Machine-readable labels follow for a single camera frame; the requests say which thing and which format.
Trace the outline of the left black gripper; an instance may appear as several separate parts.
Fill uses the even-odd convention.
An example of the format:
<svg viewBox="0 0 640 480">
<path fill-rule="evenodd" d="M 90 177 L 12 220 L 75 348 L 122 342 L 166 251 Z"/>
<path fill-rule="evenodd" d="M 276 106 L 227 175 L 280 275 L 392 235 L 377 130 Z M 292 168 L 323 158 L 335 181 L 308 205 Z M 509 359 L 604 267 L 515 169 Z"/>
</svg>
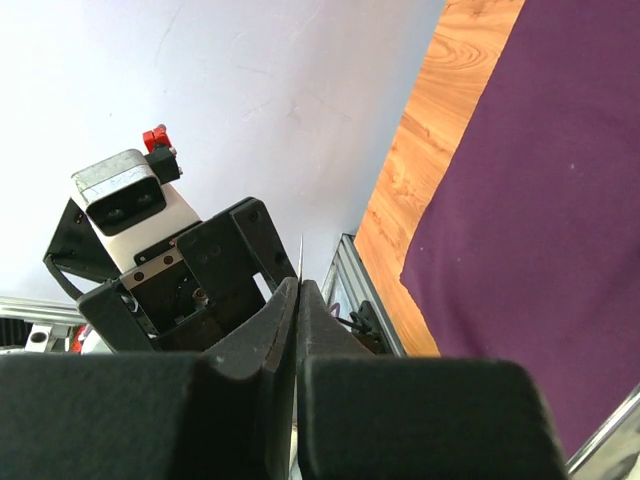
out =
<svg viewBox="0 0 640 480">
<path fill-rule="evenodd" d="M 263 201 L 247 197 L 207 221 L 153 239 L 119 271 L 74 203 L 65 207 L 44 264 L 115 352 L 204 351 L 295 274 Z"/>
</svg>

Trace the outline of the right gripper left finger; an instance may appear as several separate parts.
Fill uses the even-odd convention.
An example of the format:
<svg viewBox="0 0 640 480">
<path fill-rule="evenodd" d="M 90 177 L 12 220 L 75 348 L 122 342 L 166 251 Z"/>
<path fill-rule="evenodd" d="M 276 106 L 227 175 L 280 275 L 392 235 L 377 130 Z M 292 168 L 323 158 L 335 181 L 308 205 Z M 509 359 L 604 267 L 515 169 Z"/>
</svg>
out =
<svg viewBox="0 0 640 480">
<path fill-rule="evenodd" d="M 285 479 L 298 283 L 200 353 L 1 359 L 5 479 Z"/>
</svg>

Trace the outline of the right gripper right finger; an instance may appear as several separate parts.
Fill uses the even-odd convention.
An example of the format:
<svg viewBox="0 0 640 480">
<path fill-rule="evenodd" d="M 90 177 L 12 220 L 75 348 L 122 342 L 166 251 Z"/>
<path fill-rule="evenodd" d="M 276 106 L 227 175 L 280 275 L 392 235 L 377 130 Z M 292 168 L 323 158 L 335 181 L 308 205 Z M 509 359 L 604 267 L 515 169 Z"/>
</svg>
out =
<svg viewBox="0 0 640 480">
<path fill-rule="evenodd" d="M 547 405 L 509 361 L 375 355 L 305 281 L 298 462 L 306 479 L 564 479 Z"/>
</svg>

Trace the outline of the purple surgical wrap cloth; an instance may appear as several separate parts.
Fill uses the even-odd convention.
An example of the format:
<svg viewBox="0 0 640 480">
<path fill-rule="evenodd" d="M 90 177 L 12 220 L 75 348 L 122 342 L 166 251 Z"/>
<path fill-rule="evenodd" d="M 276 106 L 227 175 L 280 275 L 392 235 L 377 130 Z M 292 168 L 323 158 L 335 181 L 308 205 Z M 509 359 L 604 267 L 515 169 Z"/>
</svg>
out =
<svg viewBox="0 0 640 480">
<path fill-rule="evenodd" d="M 445 356 L 534 377 L 568 454 L 639 381 L 639 5 L 528 1 L 401 280 Z"/>
</svg>

